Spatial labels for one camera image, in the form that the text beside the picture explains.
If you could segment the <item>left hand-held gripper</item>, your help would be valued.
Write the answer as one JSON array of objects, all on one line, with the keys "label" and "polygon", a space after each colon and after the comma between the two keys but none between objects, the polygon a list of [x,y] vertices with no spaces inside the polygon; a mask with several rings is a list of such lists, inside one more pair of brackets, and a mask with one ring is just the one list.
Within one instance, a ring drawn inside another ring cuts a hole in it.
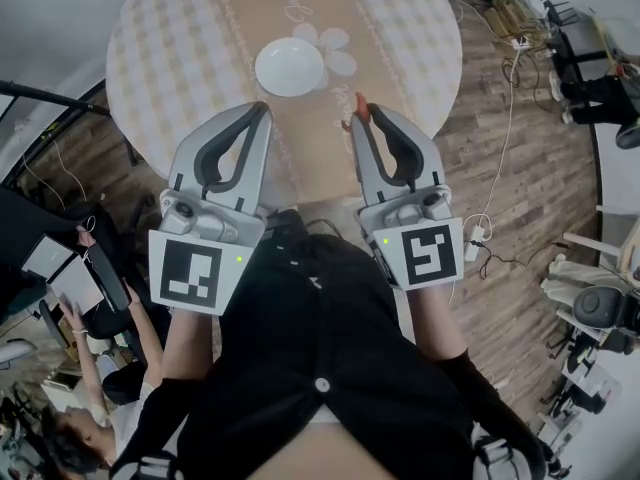
[{"label": "left hand-held gripper", "polygon": [[266,222],[257,214],[273,115],[264,102],[223,111],[178,146],[162,221],[149,238],[153,302],[221,316]]}]

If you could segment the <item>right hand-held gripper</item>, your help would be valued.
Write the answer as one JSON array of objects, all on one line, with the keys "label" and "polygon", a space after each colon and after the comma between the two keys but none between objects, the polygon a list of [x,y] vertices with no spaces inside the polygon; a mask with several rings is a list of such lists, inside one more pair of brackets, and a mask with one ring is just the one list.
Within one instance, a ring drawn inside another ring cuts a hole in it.
[{"label": "right hand-held gripper", "polygon": [[[396,162],[392,175],[372,124],[384,135]],[[433,140],[404,115],[375,103],[370,119],[354,113],[350,128],[367,205],[357,213],[357,221],[387,282],[408,292],[462,279],[462,219],[452,215],[449,187],[439,185],[444,171]],[[422,190],[394,199],[406,187]]]}]

